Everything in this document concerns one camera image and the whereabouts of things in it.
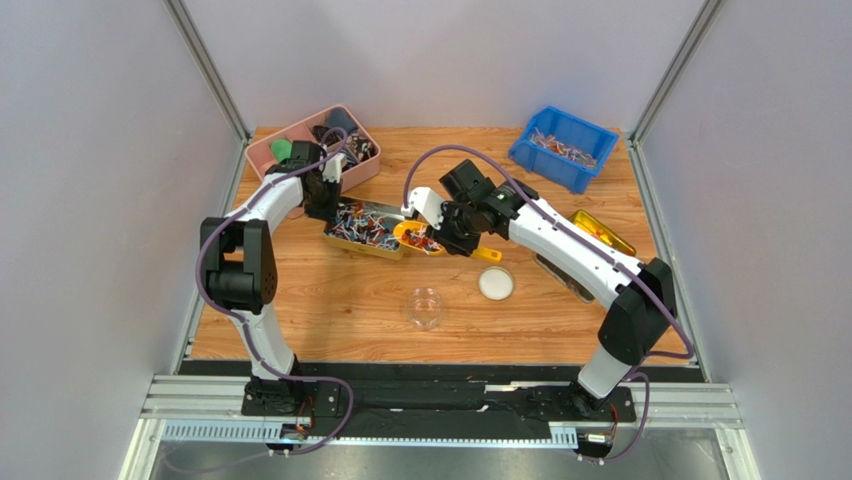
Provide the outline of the yellow plastic scoop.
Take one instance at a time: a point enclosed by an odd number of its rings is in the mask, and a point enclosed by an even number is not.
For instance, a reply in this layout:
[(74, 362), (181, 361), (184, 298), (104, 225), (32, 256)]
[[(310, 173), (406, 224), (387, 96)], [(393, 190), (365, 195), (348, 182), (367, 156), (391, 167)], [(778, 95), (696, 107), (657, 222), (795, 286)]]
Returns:
[[(393, 236), (401, 246), (425, 253), (429, 256), (447, 254), (448, 251), (443, 245), (427, 235), (427, 230), (429, 228), (430, 225), (428, 223), (417, 220), (403, 220), (394, 227)], [(502, 260), (503, 255), (500, 251), (494, 249), (477, 247), (473, 253), (470, 254), (470, 257), (488, 262), (499, 263)]]

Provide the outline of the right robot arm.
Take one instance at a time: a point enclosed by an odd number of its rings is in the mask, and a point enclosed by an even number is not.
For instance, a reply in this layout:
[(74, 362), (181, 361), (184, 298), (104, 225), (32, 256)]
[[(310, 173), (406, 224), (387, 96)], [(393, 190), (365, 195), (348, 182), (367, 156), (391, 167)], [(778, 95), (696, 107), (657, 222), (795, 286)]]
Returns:
[(673, 273), (664, 261), (643, 262), (571, 224), (512, 177), (495, 185), (470, 160), (445, 174), (444, 199), (427, 187), (405, 195), (405, 213), (419, 214), (429, 236), (451, 255), (470, 257), (484, 234), (521, 245), (567, 275), (606, 310), (598, 345), (567, 393), (584, 417), (603, 408), (618, 384), (650, 356), (676, 321)]

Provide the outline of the gold tin of lollipops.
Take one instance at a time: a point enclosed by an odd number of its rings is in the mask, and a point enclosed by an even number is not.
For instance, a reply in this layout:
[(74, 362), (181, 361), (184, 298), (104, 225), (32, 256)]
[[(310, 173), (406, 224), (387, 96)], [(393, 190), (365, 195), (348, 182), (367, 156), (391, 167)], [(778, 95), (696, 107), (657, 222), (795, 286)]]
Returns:
[(342, 197), (323, 235), (333, 247), (387, 260), (401, 260), (403, 247), (393, 230), (405, 217), (393, 205)]

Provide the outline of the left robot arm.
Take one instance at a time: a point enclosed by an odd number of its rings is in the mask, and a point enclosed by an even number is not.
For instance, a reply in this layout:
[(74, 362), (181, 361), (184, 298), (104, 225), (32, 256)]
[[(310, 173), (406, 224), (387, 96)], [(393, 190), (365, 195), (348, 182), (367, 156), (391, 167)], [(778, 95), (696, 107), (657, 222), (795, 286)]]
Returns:
[(295, 141), (289, 157), (273, 163), (245, 202), (201, 223), (195, 281), (203, 300), (232, 320), (250, 355), (246, 415), (290, 416), (307, 404), (309, 380), (273, 305), (278, 270), (272, 235), (296, 208), (310, 218), (335, 219), (344, 160), (341, 149), (330, 150), (325, 141)]

